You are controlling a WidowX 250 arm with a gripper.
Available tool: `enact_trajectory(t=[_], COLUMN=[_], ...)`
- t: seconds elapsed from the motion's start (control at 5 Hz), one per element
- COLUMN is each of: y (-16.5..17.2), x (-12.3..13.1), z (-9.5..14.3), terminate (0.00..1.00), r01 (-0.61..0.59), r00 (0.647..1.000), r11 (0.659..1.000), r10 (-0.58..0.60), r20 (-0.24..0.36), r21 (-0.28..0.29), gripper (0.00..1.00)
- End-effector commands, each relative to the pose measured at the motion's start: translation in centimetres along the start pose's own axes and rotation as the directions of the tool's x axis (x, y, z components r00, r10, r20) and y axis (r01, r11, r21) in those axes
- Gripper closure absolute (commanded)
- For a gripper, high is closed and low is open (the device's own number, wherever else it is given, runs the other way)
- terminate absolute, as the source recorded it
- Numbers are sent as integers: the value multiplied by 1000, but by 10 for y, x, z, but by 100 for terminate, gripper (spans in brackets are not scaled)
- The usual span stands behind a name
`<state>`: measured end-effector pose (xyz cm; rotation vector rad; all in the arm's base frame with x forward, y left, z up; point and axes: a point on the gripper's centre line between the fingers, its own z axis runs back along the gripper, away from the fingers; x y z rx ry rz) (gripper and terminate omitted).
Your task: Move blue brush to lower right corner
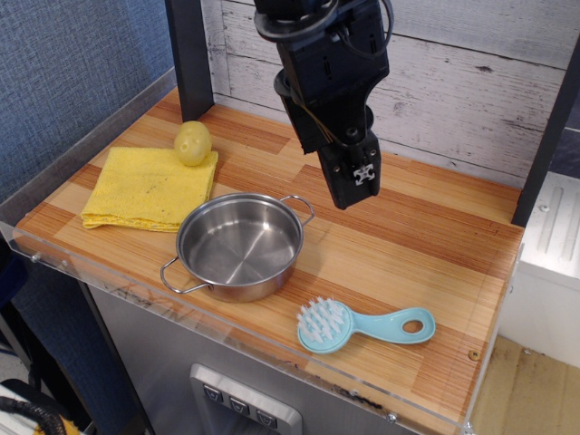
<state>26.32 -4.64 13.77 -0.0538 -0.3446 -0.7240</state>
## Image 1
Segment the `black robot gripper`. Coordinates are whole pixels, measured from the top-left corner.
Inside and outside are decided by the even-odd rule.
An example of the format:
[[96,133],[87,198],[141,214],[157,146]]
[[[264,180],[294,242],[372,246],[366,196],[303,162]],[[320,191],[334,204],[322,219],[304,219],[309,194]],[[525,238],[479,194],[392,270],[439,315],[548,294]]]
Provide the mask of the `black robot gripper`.
[[342,210],[381,188],[381,151],[367,105],[390,71],[380,8],[333,8],[275,43],[275,78],[304,154],[317,152],[334,205]]

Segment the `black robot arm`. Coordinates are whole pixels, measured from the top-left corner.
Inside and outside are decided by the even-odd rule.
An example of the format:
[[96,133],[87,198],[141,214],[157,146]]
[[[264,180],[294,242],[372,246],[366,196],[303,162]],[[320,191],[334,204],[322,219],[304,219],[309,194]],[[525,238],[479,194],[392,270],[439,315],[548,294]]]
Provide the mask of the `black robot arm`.
[[257,1],[258,33],[276,45],[274,88],[304,153],[317,153],[333,203],[380,191],[382,157],[367,99],[390,72],[389,1]]

